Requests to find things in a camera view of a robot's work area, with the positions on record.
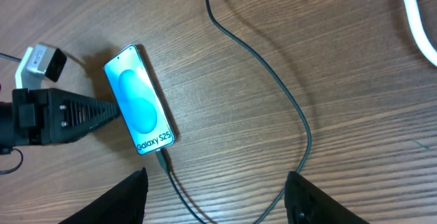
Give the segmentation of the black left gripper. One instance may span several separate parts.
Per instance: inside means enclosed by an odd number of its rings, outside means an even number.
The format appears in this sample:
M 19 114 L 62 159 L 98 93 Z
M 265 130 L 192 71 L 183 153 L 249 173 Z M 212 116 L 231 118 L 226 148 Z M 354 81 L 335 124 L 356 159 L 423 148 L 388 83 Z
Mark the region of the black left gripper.
M 14 89 L 1 102 L 1 146 L 72 143 L 119 115 L 113 102 L 61 89 Z

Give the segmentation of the blue Galaxy smartphone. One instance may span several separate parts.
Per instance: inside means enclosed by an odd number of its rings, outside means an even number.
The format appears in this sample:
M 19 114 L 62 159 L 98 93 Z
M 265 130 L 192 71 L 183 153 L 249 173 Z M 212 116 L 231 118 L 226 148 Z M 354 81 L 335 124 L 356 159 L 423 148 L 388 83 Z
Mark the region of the blue Galaxy smartphone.
M 137 153 L 173 144 L 176 136 L 137 47 L 126 46 L 103 70 Z

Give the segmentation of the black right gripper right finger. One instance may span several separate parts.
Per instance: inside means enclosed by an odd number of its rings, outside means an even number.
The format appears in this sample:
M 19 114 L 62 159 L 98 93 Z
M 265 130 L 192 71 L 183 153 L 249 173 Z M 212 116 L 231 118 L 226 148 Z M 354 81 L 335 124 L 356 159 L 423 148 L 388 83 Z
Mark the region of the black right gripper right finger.
M 295 171 L 285 183 L 285 208 L 292 224 L 368 224 Z

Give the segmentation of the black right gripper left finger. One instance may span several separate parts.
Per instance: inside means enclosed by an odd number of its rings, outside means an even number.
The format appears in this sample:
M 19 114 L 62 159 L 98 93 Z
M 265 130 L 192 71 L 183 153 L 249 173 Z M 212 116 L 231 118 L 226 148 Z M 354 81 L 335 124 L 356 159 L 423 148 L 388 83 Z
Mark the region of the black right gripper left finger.
M 148 186 L 147 171 L 143 167 L 61 223 L 142 224 Z

